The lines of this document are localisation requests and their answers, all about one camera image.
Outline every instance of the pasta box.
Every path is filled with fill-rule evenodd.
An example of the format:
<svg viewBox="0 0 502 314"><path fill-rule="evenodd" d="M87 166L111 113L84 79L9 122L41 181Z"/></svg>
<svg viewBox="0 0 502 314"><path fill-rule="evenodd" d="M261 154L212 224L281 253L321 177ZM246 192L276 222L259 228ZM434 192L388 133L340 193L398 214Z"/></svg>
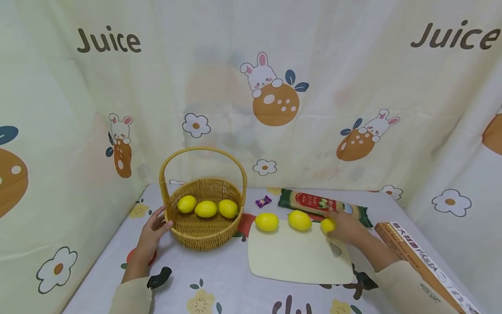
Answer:
<svg viewBox="0 0 502 314"><path fill-rule="evenodd" d="M450 303L457 312L479 314L476 307L398 223L378 223L375 226L375 231L394 254L400 259L408 261L424 281Z"/></svg>

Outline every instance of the tablecloth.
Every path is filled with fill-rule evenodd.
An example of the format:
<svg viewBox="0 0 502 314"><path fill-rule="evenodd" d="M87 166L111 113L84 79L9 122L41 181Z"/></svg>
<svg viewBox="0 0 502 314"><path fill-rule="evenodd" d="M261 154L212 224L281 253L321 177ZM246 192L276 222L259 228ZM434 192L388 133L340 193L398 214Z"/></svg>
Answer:
<svg viewBox="0 0 502 314"><path fill-rule="evenodd" d="M178 186L169 185L169 191ZM301 190L314 195L368 207L373 224L398 222L438 264L458 289L478 306L439 254L387 194L367 191ZM273 202L263 208L255 200L268 195ZM249 188L239 232L222 247L195 252L181 246L171 234L164 236L152 261L151 275L168 266L173 273L154 290L154 314L372 314L396 313L371 280L372 268L355 248L348 247L354 281L346 285L315 285L282 282L253 276L247 261L247 235L256 215L275 213L287 219L290 210L277 207L279 188ZM127 259L138 242L141 228L153 211L162 206L158 184L149 185L120 226L80 288L65 314L106 314L115 288L120 284Z"/></svg>

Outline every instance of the white cutting board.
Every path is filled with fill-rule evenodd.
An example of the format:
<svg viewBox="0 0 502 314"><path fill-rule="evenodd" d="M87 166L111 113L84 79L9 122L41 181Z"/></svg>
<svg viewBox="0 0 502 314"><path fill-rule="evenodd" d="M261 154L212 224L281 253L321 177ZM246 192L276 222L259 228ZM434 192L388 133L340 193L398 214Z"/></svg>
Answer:
<svg viewBox="0 0 502 314"><path fill-rule="evenodd" d="M255 276L313 284L346 284L354 278L347 248L325 237L318 223L300 232L279 220L279 228L269 233L253 222L247 240L249 268ZM330 242L341 255L335 257L340 250L334 253Z"/></svg>

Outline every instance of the left hand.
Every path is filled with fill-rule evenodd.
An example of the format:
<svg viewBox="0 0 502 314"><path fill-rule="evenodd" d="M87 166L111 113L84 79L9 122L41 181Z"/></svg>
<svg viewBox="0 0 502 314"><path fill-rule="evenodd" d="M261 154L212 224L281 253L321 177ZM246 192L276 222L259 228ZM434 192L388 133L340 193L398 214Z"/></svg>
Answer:
<svg viewBox="0 0 502 314"><path fill-rule="evenodd" d="M165 206L156 210L143 226L138 245L131 257L132 263L148 265L152 259L160 238L166 234L173 226L173 221L164 220Z"/></svg>

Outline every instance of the bunny illustration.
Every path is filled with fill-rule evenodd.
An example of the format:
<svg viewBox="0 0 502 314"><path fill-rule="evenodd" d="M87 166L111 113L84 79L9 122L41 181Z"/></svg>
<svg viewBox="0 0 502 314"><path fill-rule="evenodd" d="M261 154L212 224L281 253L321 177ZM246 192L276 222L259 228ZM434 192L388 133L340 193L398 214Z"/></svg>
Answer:
<svg viewBox="0 0 502 314"><path fill-rule="evenodd" d="M121 139L124 144L129 144L129 126L133 123L131 116L124 117L122 121L118 119L116 114L110 114L108 118L111 121L111 135L113 136L114 144L117 144L117 139Z"/></svg>
<svg viewBox="0 0 502 314"><path fill-rule="evenodd" d="M387 130L391 126L393 126L394 124L396 124L401 120L401 118L399 117L393 117L387 120L388 115L389 111L387 109L381 109L376 118L366 123L366 125L363 128L358 129L359 133L364 134L367 131L369 131L371 134L373 134L371 140L374 143L377 143L380 140L380 137L382 137L382 135L385 132L387 132Z"/></svg>
<svg viewBox="0 0 502 314"><path fill-rule="evenodd" d="M283 81L277 78L274 70L269 66L269 59L265 52L260 52L257 57L257 66L252 66L250 63L243 63L240 66L241 73L247 75L249 87L253 91L253 98L258 98L262 95L262 87L272 84L273 87L281 87Z"/></svg>

